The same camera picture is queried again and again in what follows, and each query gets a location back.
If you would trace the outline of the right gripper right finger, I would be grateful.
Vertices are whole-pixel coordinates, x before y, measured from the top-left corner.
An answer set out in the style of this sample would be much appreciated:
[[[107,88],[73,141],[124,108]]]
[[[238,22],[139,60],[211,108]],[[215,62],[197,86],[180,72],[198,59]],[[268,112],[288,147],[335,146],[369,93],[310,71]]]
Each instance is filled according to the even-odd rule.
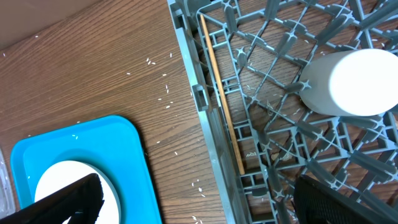
[[[300,223],[397,223],[396,218],[360,205],[307,175],[295,181],[293,205]]]

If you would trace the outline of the wooden chopstick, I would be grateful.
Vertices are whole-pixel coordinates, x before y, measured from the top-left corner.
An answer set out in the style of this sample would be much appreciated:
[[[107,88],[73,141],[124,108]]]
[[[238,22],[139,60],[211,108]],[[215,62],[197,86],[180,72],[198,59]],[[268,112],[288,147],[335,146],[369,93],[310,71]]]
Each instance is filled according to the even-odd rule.
[[[200,14],[200,20],[201,20],[201,24],[203,26],[203,31],[204,31],[204,35],[205,35],[205,40],[206,40],[206,46],[208,47],[208,51],[209,51],[209,56],[210,56],[210,61],[211,61],[211,66],[214,72],[214,76],[216,79],[216,83],[217,83],[217,87],[218,87],[218,92],[221,98],[221,105],[223,107],[223,111],[224,111],[224,116],[227,122],[227,126],[228,126],[228,131],[229,131],[229,136],[232,142],[232,146],[233,146],[233,150],[234,150],[234,155],[236,158],[236,162],[238,165],[238,170],[239,170],[239,174],[240,175],[244,175],[245,174],[245,170],[244,170],[244,166],[243,166],[243,161],[241,158],[241,153],[239,150],[239,146],[238,146],[238,141],[235,135],[235,131],[234,131],[234,126],[233,126],[233,121],[231,119],[231,115],[229,112],[229,108],[228,108],[228,102],[226,99],[226,95],[224,92],[224,88],[223,88],[223,83],[221,81],[221,77],[220,77],[220,71],[218,68],[218,64],[216,61],[216,57],[215,57],[215,53],[213,50],[213,45],[211,43],[210,40],[210,35],[208,32],[208,28],[206,26],[206,22],[205,22],[205,18],[203,16],[203,14]]]

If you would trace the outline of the large white plate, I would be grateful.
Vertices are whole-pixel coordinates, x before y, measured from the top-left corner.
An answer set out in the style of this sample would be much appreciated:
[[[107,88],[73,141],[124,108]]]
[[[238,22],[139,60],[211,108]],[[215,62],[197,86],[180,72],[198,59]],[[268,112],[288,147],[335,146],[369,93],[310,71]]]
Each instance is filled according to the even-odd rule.
[[[92,173],[98,174],[104,194],[104,204],[95,223],[120,224],[121,204],[116,189],[103,172],[84,162],[62,161],[50,166],[36,186],[35,202]]]

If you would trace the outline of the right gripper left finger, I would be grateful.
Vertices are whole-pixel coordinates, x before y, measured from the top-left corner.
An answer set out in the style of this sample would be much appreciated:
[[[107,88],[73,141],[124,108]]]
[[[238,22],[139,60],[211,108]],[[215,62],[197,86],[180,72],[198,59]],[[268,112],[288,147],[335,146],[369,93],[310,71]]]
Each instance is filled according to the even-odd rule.
[[[28,207],[1,224],[94,224],[104,204],[98,174],[91,173]]]

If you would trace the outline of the white cup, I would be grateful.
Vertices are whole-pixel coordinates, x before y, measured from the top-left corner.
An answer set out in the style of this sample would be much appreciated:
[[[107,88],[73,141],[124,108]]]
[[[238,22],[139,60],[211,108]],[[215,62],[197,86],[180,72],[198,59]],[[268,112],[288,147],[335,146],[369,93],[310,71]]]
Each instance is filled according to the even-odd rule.
[[[397,56],[381,49],[324,55],[310,62],[300,81],[309,89],[301,100],[312,111],[331,116],[373,116],[397,105]]]

